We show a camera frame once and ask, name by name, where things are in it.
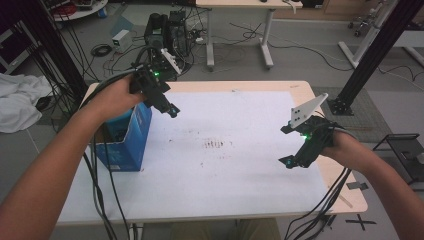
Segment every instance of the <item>white paper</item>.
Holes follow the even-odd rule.
[[[166,96],[181,112],[170,118],[153,110],[142,171],[113,174],[128,219],[297,214],[310,211],[325,195],[315,163],[307,169],[286,169],[278,161],[296,154],[304,141],[299,133],[286,135],[280,131],[294,107],[290,93],[233,91]],[[110,218],[121,219],[106,169],[100,167]],[[86,170],[82,168],[85,165],[80,166],[71,189],[72,201],[82,201],[82,192],[91,191],[88,172],[83,173]],[[68,199],[60,219],[63,222],[84,214],[74,210],[69,213],[71,205],[77,203]]]

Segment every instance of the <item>black pole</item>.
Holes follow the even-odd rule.
[[[424,0],[399,0],[342,91],[336,99],[327,101],[334,115],[349,114],[353,100],[423,4]]]
[[[57,29],[48,16],[48,13],[40,0],[15,0],[14,13],[27,27],[32,36],[41,43],[49,54],[55,67],[58,69],[64,80],[68,83],[69,89],[73,93],[76,105],[79,105],[88,89],[78,68],[63,45],[62,39],[56,32]]]

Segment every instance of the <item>person's right hand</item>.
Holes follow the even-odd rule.
[[[132,75],[127,75],[117,82],[112,83],[99,92],[81,110],[91,112],[100,122],[125,113],[128,109],[146,99],[142,93],[129,93],[131,79]]]
[[[376,155],[347,133],[334,131],[333,147],[324,148],[322,155],[336,160],[341,165],[364,173]]]

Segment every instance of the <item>blue box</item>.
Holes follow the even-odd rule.
[[[140,171],[143,161],[147,135],[152,120],[152,110],[147,108],[144,103],[136,105],[134,110],[122,116],[109,120],[102,128],[116,131],[117,127],[122,128],[122,123],[128,122],[126,120],[128,117],[130,117],[128,130],[123,141],[115,142],[113,140],[115,136],[112,136],[112,133],[111,136],[104,136],[106,144],[103,142],[96,143],[97,157],[106,167],[110,164],[110,170],[114,172]]]

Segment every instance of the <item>power adapter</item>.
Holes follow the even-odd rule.
[[[128,30],[121,30],[112,38],[115,50],[124,53],[132,45],[132,37]]]

